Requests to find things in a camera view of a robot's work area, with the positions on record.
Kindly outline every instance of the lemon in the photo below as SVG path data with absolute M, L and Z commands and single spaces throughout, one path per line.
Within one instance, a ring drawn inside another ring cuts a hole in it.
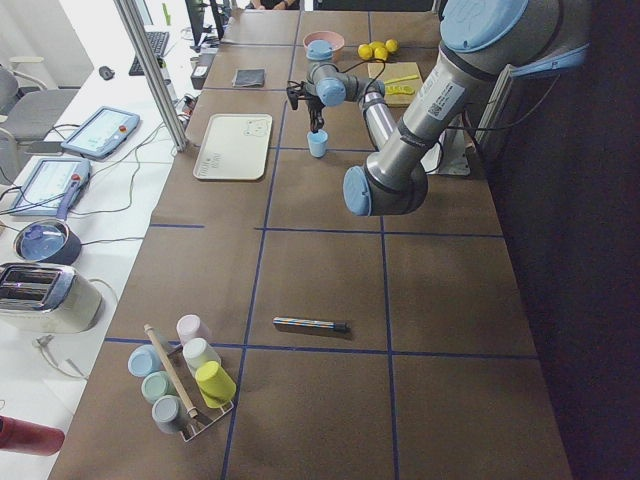
M 384 42 L 379 42 L 376 40 L 375 42 L 371 42 L 369 46 L 371 47 L 371 50 L 375 52 L 376 48 L 384 47 Z
M 373 52 L 373 56 L 378 60 L 382 60 L 386 62 L 387 58 L 389 58 L 389 52 L 385 47 L 378 47 Z
M 373 49 L 367 43 L 363 43 L 358 47 L 358 56 L 363 60 L 371 60 L 373 58 Z
M 390 38 L 389 40 L 387 40 L 384 46 L 387 48 L 387 51 L 389 53 L 396 53 L 400 48 L 400 46 L 398 45 L 398 41 L 393 38 Z

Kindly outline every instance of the white table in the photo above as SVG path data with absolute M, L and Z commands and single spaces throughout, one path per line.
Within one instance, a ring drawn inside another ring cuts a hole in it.
M 112 17 L 111 24 L 116 20 L 119 19 Z M 122 28 L 121 25 L 115 25 L 118 26 L 115 30 Z M 171 51 L 167 56 L 171 79 L 179 96 L 195 93 L 189 79 L 189 58 L 193 53 L 189 50 L 188 42 L 181 39 L 182 27 L 179 25 L 179 29 L 171 32 Z M 139 127 L 114 154 L 106 161 L 92 162 L 95 178 L 73 208 L 77 212 L 114 210 L 127 205 L 131 177 L 138 163 L 133 154 L 123 157 L 161 124 L 146 79 L 129 77 L 127 74 L 133 59 L 133 48 L 128 38 L 122 37 L 123 34 L 124 29 L 121 29 L 120 35 L 112 36 L 110 48 L 102 54 L 92 52 L 95 70 L 58 122 L 80 124 L 102 105 L 135 112 L 141 117 Z M 110 81 L 103 80 L 98 75 L 101 65 L 109 65 L 116 71 L 116 76 Z M 56 140 L 59 137 L 52 133 L 49 139 Z M 71 230 L 82 242 L 144 237 L 151 212 L 171 169 L 173 154 L 170 136 L 166 129 L 162 129 L 152 144 L 138 151 L 140 170 L 135 177 L 131 207 L 122 212 L 88 216 L 72 213 L 68 219 Z M 16 184 L 21 185 L 26 180 L 36 161 L 37 157 L 31 159 Z M 96 175 L 99 170 L 116 162 L 117 165 Z M 0 202 L 0 209 L 9 208 L 13 199 L 14 195 L 8 194 Z M 0 216 L 3 223 L 18 230 L 35 219 L 37 217 Z M 0 263 L 21 261 L 13 249 L 15 236 L 16 232 L 7 228 L 0 234 Z M 101 283 L 94 283 L 103 296 L 95 326 L 81 333 L 56 334 L 48 345 L 54 358 L 69 373 L 75 372 L 64 365 L 65 359 L 71 359 L 83 373 L 91 372 L 117 306 L 115 295 L 119 297 L 124 290 L 140 244 L 141 241 L 136 240 L 83 246 L 74 268 L 87 279 L 106 282 L 113 292 Z M 21 331 L 0 321 L 0 414 L 54 426 L 66 432 L 86 382 L 65 376 L 46 363 L 32 346 L 33 340 L 42 335 Z M 38 457 L 0 451 L 0 471 L 11 472 L 11 478 L 47 478 L 56 458 L 57 454 Z

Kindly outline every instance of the keyboard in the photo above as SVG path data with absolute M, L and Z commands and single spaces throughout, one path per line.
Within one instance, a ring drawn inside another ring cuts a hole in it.
M 145 32 L 147 34 L 147 40 L 149 40 L 149 45 L 151 45 L 151 50 L 153 50 L 153 54 L 156 57 L 164 56 L 164 52 L 167 49 L 167 43 L 169 43 L 169 32 Z M 142 65 L 140 65 L 140 61 L 138 57 L 133 60 L 131 64 L 131 68 L 129 69 L 129 75 L 138 76 L 144 75 L 144 70 L 142 70 Z

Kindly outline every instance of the toaster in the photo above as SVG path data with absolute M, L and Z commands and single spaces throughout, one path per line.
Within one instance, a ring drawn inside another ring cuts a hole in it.
M 0 319 L 21 329 L 77 333 L 88 329 L 102 295 L 66 265 L 0 265 Z

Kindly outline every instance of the computer mouse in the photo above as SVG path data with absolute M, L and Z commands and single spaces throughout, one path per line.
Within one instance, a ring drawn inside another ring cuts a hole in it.
M 100 67 L 98 69 L 98 73 L 100 74 L 100 76 L 102 78 L 104 78 L 105 80 L 111 80 L 116 72 L 114 72 L 113 70 L 111 70 L 109 67 L 107 67 L 106 65 L 103 65 L 102 67 Z

